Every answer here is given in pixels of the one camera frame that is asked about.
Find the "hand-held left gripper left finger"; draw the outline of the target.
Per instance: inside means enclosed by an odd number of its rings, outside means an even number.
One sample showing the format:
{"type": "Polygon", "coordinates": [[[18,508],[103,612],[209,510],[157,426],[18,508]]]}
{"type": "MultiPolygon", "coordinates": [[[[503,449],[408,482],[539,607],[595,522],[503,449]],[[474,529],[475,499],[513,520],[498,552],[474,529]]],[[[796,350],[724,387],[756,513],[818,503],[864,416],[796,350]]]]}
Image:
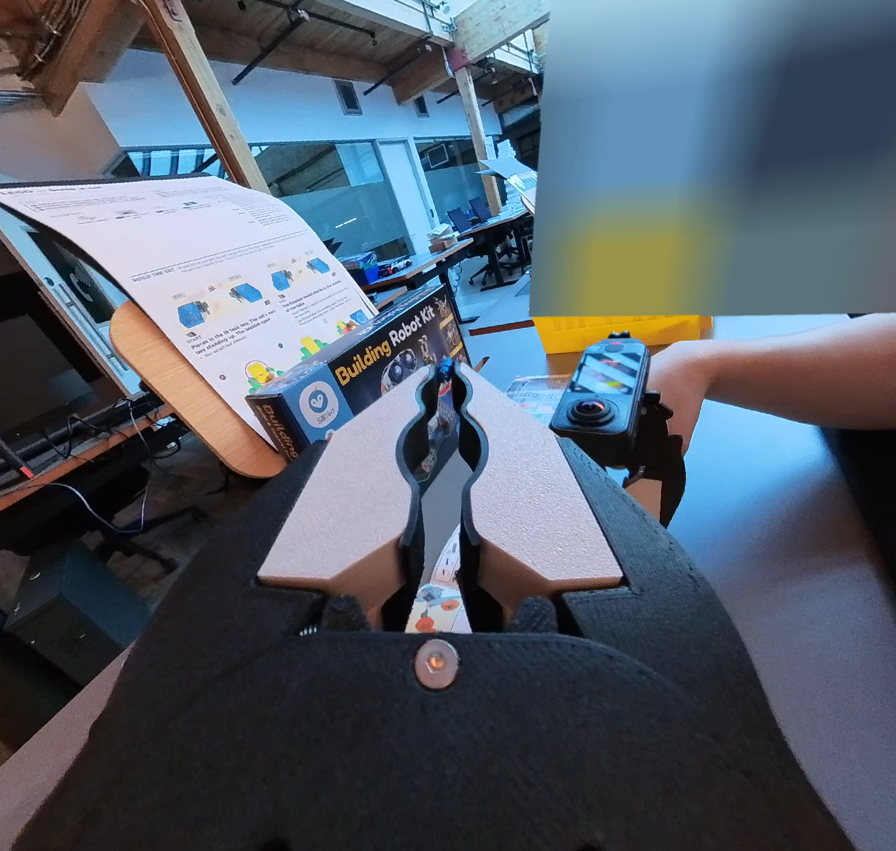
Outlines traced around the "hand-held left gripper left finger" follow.
{"type": "Polygon", "coordinates": [[[263,585],[357,599],[403,632],[423,569],[420,485],[435,367],[413,373],[336,431],[258,570],[263,585]]]}

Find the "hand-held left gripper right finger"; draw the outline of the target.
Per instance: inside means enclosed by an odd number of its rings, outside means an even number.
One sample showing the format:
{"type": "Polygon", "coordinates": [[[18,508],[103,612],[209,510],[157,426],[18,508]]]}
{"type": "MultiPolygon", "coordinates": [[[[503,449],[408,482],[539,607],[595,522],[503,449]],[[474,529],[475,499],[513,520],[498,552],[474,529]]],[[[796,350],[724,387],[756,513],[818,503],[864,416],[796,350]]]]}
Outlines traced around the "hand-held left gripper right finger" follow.
{"type": "Polygon", "coordinates": [[[466,364],[454,368],[462,491],[459,582],[471,629],[525,598],[619,588],[623,572],[557,437],[466,364]]]}

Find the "person's right forearm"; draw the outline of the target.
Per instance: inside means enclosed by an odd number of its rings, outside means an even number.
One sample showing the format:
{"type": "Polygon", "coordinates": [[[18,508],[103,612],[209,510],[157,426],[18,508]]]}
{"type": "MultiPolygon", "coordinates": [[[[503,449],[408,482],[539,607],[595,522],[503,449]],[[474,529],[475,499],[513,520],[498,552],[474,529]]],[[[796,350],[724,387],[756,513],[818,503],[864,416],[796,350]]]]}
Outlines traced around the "person's right forearm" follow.
{"type": "Polygon", "coordinates": [[[709,341],[706,397],[819,427],[895,427],[895,316],[865,315],[778,338],[709,341]]]}

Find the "background wooden desk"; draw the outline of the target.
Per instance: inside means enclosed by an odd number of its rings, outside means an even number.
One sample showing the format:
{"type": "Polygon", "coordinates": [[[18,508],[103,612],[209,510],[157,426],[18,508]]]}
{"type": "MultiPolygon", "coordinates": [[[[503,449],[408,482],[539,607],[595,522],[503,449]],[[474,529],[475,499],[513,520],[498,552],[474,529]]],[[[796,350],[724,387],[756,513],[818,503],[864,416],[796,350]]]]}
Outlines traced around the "background wooden desk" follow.
{"type": "Polygon", "coordinates": [[[473,285],[474,278],[481,273],[489,273],[495,278],[493,285],[483,282],[481,291],[502,287],[507,284],[504,280],[502,269],[504,267],[519,267],[524,269],[532,264],[531,236],[526,234],[527,228],[532,228],[532,214],[528,211],[518,211],[504,216],[497,216],[484,223],[473,226],[464,232],[457,234],[457,240],[472,240],[473,246],[482,248],[478,255],[486,255],[488,264],[473,274],[469,283],[473,285]],[[501,253],[497,247],[500,242],[510,237],[515,244],[513,248],[517,252],[517,260],[514,265],[503,263],[501,253]]]}
{"type": "Polygon", "coordinates": [[[396,273],[380,278],[369,285],[360,285],[360,290],[370,297],[377,297],[378,308],[387,307],[397,301],[398,297],[416,290],[438,278],[449,292],[452,291],[451,280],[447,273],[468,255],[468,248],[474,240],[461,240],[446,251],[415,255],[411,265],[396,273]]]}

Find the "person's right hand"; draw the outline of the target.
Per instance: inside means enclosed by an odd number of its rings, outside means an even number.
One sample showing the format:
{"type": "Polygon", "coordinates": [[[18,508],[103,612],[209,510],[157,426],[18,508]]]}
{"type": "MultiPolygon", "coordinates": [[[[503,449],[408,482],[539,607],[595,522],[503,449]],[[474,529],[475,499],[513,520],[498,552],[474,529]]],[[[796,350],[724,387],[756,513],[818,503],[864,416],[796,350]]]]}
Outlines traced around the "person's right hand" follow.
{"type": "Polygon", "coordinates": [[[662,404],[672,412],[668,431],[682,439],[683,453],[688,452],[702,403],[711,388],[715,347],[711,340],[681,341],[651,360],[649,388],[659,393],[662,404]]]}

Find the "colourful printed leaflet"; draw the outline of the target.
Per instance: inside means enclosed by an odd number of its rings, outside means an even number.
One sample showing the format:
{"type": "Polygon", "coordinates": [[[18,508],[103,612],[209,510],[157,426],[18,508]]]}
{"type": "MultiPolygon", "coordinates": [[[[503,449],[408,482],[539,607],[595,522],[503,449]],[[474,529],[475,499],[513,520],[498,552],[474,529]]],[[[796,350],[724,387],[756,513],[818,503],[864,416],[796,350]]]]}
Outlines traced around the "colourful printed leaflet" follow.
{"type": "Polygon", "coordinates": [[[568,373],[518,376],[505,394],[537,421],[549,426],[570,378],[568,373]]]}

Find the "yellow plastic bin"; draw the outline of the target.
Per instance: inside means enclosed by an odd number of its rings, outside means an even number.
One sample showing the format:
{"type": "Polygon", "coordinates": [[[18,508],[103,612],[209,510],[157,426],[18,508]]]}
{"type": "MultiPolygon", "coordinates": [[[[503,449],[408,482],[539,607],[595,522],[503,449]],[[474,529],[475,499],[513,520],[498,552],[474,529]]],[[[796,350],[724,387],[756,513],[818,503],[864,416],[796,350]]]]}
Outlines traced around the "yellow plastic bin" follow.
{"type": "Polygon", "coordinates": [[[611,334],[628,334],[648,347],[696,340],[713,328],[713,319],[696,315],[532,317],[548,354],[582,352],[611,334]]]}

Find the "robot kit box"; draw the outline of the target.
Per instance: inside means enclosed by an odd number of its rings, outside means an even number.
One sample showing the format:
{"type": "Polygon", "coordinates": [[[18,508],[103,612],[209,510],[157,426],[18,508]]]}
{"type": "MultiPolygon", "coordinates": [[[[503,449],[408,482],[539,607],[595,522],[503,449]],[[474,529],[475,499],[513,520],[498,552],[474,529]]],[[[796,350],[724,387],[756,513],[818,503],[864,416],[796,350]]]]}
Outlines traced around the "robot kit box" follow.
{"type": "MultiPolygon", "coordinates": [[[[469,362],[452,292],[440,282],[399,297],[383,313],[266,383],[246,401],[282,458],[296,459],[421,369],[444,356],[469,362]]],[[[434,478],[457,449],[452,390],[428,421],[430,451],[414,476],[434,478]]]]}

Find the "wooden display board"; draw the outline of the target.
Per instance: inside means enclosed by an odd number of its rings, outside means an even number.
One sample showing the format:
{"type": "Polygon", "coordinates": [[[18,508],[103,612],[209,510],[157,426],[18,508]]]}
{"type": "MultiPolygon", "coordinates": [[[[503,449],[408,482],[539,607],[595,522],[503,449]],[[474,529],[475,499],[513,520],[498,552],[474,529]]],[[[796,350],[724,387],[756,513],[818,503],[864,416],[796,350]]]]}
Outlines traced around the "wooden display board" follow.
{"type": "Polygon", "coordinates": [[[135,303],[116,309],[109,335],[119,356],[227,467],[252,478],[270,478],[286,467],[135,303]]]}

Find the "person's dark clothing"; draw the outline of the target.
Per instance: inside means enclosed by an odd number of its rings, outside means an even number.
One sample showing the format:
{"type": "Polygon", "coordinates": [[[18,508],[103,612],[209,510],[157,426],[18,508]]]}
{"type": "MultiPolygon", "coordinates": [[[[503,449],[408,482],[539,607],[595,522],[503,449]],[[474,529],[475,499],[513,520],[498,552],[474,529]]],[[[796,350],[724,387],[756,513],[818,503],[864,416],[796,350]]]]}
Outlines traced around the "person's dark clothing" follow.
{"type": "Polygon", "coordinates": [[[821,431],[895,581],[895,431],[821,431]]]}

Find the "printed instruction sheet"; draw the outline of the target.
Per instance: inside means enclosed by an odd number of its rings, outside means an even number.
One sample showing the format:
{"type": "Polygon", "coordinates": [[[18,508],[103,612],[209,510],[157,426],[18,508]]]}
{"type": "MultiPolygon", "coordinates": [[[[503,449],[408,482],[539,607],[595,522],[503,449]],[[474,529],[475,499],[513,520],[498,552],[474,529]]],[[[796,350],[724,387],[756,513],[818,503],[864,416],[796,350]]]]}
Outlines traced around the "printed instruction sheet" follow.
{"type": "Polygon", "coordinates": [[[377,310],[278,198],[205,174],[2,187],[101,268],[259,436],[246,402],[377,310]]]}

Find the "grey cabinet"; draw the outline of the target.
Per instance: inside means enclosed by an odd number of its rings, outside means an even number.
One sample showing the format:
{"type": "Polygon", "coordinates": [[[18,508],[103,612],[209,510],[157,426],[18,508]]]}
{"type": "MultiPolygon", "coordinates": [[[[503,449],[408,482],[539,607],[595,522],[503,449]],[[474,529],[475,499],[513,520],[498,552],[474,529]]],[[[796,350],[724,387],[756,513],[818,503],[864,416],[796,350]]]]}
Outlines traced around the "grey cabinet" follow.
{"type": "Polygon", "coordinates": [[[84,687],[140,636],[150,617],[145,601],[75,542],[29,557],[4,631],[84,687]]]}

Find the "silver framed monitor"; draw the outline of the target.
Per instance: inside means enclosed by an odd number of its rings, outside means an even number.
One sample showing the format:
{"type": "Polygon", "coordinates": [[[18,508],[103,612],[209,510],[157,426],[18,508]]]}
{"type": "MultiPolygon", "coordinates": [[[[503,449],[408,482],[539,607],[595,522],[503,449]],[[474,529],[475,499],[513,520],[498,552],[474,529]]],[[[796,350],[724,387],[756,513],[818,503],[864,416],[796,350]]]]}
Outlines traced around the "silver framed monitor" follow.
{"type": "Polygon", "coordinates": [[[29,225],[3,208],[2,243],[37,285],[41,298],[92,359],[127,397],[141,394],[140,378],[119,357],[110,323],[126,294],[50,229],[29,225]]]}

